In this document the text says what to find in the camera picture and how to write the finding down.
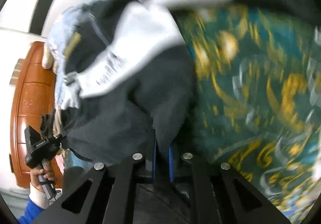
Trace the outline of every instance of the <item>human hand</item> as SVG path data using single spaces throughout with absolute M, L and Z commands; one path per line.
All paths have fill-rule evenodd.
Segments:
M 32 186 L 34 186 L 37 190 L 44 192 L 38 178 L 38 175 L 41 175 L 41 174 L 44 174 L 45 179 L 48 179 L 54 182 L 57 181 L 57 178 L 55 177 L 55 173 L 50 161 L 46 162 L 46 167 L 44 169 L 34 168 L 34 169 L 31 169 L 30 171 L 30 179 L 31 179 Z

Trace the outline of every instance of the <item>white sleeve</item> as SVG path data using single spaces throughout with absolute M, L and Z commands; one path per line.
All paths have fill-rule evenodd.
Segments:
M 30 183 L 30 195 L 29 198 L 33 203 L 35 203 L 38 207 L 46 209 L 49 207 L 49 200 L 45 193 L 37 190 L 31 183 Z

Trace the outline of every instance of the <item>device handle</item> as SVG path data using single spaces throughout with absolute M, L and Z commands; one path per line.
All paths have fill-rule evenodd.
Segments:
M 47 160 L 43 159 L 41 164 L 38 165 L 38 168 L 39 169 L 44 169 L 46 167 L 46 162 L 47 162 Z M 45 192 L 45 194 L 47 196 L 47 199 L 51 200 L 51 199 L 55 198 L 57 192 L 56 192 L 56 189 L 55 189 L 54 185 L 52 183 L 48 183 L 48 180 L 44 178 L 43 174 L 42 175 L 38 175 L 38 179 L 39 179 L 40 183 L 44 183 L 41 186 L 42 186 L 42 188 L 43 188 L 43 190 L 44 190 L 44 192 Z

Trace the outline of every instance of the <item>white wall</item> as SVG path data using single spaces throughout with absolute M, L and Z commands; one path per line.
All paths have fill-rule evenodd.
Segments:
M 11 173 L 9 163 L 10 153 L 10 114 L 14 87 L 9 85 L 10 78 L 19 58 L 25 58 L 30 43 L 43 41 L 45 38 L 24 32 L 0 28 L 0 85 L 1 119 L 0 119 L 0 188 L 18 188 L 14 174 Z

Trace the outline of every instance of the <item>bed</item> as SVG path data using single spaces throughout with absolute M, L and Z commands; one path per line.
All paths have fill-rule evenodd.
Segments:
M 54 88 L 56 75 L 41 66 L 43 42 L 33 42 L 23 63 L 15 88 L 10 122 L 10 146 L 12 172 L 17 185 L 28 188 L 30 168 L 25 164 L 27 153 L 24 130 L 31 125 L 40 131 L 41 115 L 52 112 L 54 107 Z M 61 188 L 62 174 L 55 159 L 52 165 Z

